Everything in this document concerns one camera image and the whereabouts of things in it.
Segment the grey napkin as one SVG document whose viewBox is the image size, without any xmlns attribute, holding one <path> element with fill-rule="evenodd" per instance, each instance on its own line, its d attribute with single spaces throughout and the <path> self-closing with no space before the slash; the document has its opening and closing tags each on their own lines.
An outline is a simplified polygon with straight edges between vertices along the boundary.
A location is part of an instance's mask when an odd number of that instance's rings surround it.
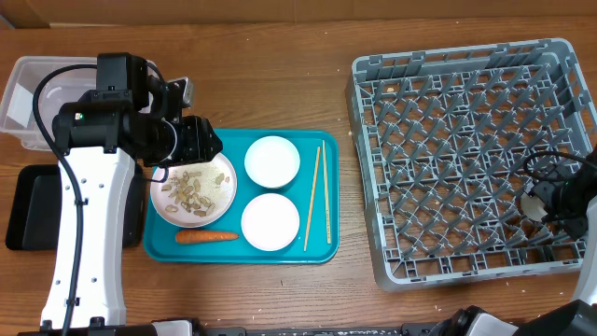
<svg viewBox="0 0 597 336">
<path fill-rule="evenodd" d="M 521 195 L 520 208 L 525 216 L 537 222 L 541 222 L 548 214 L 545 204 L 538 197 L 530 196 L 527 193 Z"/>
</svg>

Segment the white bowl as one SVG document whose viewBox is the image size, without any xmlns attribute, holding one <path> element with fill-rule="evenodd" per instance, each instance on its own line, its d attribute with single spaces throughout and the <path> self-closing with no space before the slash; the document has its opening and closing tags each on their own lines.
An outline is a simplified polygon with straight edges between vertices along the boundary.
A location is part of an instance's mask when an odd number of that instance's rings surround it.
<svg viewBox="0 0 597 336">
<path fill-rule="evenodd" d="M 300 155 L 296 146 L 281 136 L 257 139 L 246 151 L 244 169 L 253 182 L 266 189 L 289 184 L 299 172 Z"/>
</svg>

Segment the pink bowl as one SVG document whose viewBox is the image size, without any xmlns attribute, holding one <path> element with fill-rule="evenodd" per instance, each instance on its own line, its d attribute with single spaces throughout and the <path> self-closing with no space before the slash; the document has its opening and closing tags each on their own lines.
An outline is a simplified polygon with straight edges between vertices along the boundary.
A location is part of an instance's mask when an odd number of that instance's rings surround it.
<svg viewBox="0 0 597 336">
<path fill-rule="evenodd" d="M 299 232 L 297 207 L 284 195 L 266 193 L 254 198 L 243 210 L 243 237 L 253 247 L 266 252 L 286 248 Z"/>
</svg>

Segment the wooden chopstick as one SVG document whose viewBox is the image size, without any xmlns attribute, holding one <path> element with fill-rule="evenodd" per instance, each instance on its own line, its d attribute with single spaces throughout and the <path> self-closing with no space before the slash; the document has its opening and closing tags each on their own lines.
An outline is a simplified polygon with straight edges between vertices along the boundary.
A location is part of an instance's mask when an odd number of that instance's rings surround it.
<svg viewBox="0 0 597 336">
<path fill-rule="evenodd" d="M 325 207 L 326 207 L 326 242 L 328 245 L 331 245 L 331 220 L 330 220 L 329 186 L 328 186 L 326 141 L 325 140 L 322 140 L 322 158 L 323 158 L 323 177 L 324 177 L 324 193 L 325 193 Z"/>
<path fill-rule="evenodd" d="M 308 245 L 309 245 L 309 237 L 310 237 L 311 225 L 312 225 L 312 211 L 313 211 L 314 198 L 315 198 L 315 192 L 316 192 L 316 184 L 317 184 L 320 156 L 321 156 L 321 147 L 317 147 L 316 155 L 315 155 L 315 162 L 314 162 L 314 167 L 313 167 L 312 188 L 311 188 L 311 194 L 310 194 L 309 211 L 308 211 L 308 216 L 307 216 L 307 224 L 306 224 L 303 252 L 307 252 Z"/>
</svg>

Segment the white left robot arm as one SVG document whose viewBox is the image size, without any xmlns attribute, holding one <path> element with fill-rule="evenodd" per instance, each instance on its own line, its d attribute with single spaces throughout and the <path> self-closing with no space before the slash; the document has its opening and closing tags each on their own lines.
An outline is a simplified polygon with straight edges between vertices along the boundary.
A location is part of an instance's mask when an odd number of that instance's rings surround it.
<svg viewBox="0 0 597 336">
<path fill-rule="evenodd" d="M 61 106 L 47 127 L 40 96 L 55 77 L 96 73 L 95 86 Z M 193 88 L 186 77 L 166 80 L 152 62 L 130 53 L 104 53 L 92 64 L 72 64 L 46 75 L 35 88 L 33 115 L 59 161 L 61 217 L 52 285 L 40 328 L 123 326 L 124 219 L 136 167 L 209 162 L 222 141 L 208 119 L 184 116 Z"/>
</svg>

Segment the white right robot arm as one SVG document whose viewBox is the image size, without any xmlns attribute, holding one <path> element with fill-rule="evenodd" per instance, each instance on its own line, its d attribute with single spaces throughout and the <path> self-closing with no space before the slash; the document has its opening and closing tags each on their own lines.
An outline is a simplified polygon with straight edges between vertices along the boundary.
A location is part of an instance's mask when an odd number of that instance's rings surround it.
<svg viewBox="0 0 597 336">
<path fill-rule="evenodd" d="M 544 172 L 529 168 L 540 157 L 555 157 L 580 164 L 573 174 L 559 164 Z M 522 213 L 533 221 L 560 223 L 572 239 L 584 238 L 586 249 L 572 299 L 596 303 L 596 153 L 578 157 L 557 150 L 539 151 L 522 162 L 535 183 L 521 196 Z"/>
</svg>

